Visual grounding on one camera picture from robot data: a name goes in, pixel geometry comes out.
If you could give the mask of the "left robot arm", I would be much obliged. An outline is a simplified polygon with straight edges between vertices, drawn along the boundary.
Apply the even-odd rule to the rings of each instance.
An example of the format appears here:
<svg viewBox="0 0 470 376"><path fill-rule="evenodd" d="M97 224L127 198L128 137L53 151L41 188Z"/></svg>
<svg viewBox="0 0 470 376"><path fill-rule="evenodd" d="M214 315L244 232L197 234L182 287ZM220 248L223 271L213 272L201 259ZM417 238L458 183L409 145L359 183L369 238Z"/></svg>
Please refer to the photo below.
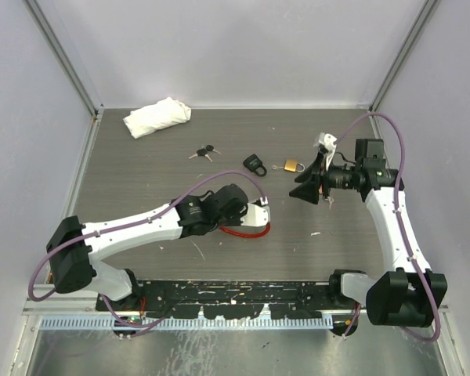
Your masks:
<svg viewBox="0 0 470 376"><path fill-rule="evenodd" d="M268 221L267 208L250 202L235 184L112 221L82 224L76 215L67 217L46 247L54 291L94 291L123 310L132 310L141 301L133 273L109 266L104 259L149 243L204 236L222 227L260 227Z"/></svg>

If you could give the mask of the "large brass padlock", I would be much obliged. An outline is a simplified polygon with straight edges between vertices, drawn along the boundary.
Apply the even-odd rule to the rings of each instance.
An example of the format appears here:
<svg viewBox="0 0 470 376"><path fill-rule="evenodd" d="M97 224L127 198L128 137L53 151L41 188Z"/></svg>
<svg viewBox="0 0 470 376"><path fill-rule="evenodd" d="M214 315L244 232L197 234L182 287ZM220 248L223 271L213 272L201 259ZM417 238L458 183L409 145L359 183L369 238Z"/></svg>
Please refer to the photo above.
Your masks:
<svg viewBox="0 0 470 376"><path fill-rule="evenodd" d="M284 163L284 170L286 172L301 173L306 169L305 165L295 159L287 159Z"/></svg>

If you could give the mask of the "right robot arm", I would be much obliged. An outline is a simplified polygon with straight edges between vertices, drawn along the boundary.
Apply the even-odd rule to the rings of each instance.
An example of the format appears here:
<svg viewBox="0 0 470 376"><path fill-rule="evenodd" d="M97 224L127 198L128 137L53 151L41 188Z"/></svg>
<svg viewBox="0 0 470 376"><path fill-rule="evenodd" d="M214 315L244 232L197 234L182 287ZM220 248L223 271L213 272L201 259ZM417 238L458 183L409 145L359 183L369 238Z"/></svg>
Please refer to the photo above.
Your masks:
<svg viewBox="0 0 470 376"><path fill-rule="evenodd" d="M429 327L433 310L447 292L447 279L434 273L415 238L398 171L387 168L380 139L357 139L355 163L338 166L332 159L336 138L320 134L314 162L295 178L290 197L311 204L327 200L331 190L355 190L374 221L384 274L377 280L356 270L337 269L329 277L327 297L344 309L353 301L367 310L373 325Z"/></svg>

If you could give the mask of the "black-headed key bunch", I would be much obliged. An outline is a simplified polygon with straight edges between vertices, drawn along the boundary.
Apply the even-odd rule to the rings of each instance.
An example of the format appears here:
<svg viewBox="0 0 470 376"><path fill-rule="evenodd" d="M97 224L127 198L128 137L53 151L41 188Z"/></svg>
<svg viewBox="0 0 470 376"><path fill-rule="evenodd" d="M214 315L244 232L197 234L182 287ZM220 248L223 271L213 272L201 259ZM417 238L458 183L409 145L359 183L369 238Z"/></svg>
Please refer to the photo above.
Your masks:
<svg viewBox="0 0 470 376"><path fill-rule="evenodd" d="M213 145L207 144L206 146L202 146L200 149L198 149L193 155L189 156L188 159L191 160L196 157L202 157L212 162L212 158L210 156L211 153L221 154L221 152L215 149Z"/></svg>

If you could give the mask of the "white cloth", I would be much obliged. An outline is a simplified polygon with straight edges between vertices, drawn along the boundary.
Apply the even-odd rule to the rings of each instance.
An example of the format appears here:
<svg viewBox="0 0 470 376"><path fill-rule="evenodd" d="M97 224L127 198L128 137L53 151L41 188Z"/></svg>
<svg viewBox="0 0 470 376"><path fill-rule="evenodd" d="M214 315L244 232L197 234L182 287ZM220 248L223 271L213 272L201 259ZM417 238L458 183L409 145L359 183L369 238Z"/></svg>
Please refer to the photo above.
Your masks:
<svg viewBox="0 0 470 376"><path fill-rule="evenodd" d="M134 139L148 136L156 131L185 124L191 119L192 110L185 103L167 97L155 104L132 110L123 119Z"/></svg>

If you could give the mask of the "black padlock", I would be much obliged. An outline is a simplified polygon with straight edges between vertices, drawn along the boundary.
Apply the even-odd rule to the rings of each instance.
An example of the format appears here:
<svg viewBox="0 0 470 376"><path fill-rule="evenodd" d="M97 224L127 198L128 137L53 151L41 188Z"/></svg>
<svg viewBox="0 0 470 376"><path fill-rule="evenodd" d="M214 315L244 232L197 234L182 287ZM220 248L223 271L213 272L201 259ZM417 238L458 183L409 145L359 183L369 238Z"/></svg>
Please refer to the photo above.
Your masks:
<svg viewBox="0 0 470 376"><path fill-rule="evenodd" d="M250 172L256 174L258 177L264 177L267 175L267 169L263 165L261 159L256 155L252 154L243 160L243 166Z"/></svg>

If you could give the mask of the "red cable lock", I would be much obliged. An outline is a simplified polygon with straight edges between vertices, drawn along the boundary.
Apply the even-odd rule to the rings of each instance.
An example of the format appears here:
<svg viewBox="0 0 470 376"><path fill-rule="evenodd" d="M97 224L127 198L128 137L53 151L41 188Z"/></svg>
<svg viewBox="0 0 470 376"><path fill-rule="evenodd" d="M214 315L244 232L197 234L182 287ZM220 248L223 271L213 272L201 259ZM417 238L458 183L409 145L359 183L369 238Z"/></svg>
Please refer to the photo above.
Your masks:
<svg viewBox="0 0 470 376"><path fill-rule="evenodd" d="M237 231L237 230L232 230L228 227L225 227L225 226L220 226L219 229L226 233L226 234L229 234L230 236L234 236L234 237L239 237L239 238L244 238L244 239L258 239L258 238L261 238L261 237L264 237L265 235L267 235L270 230L271 230L271 224L270 223L267 223L265 228L257 233L247 233L247 232L241 232L241 231Z"/></svg>

